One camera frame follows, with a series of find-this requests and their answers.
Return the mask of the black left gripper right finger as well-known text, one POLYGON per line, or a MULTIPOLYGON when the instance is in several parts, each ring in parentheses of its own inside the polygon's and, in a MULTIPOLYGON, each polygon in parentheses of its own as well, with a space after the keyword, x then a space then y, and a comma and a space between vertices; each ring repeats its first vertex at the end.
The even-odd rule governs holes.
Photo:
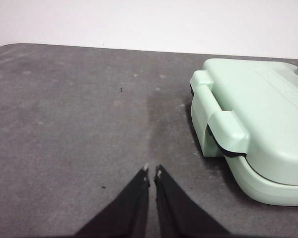
POLYGON ((162 165, 156 167, 154 183, 162 236, 231 235, 184 192, 162 165))

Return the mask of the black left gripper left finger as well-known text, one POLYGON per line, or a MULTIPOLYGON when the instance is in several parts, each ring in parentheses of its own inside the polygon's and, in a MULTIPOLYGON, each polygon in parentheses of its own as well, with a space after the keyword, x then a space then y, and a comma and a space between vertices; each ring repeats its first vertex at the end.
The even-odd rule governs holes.
POLYGON ((148 166, 144 165, 119 195, 75 235, 144 236, 148 210, 148 166))

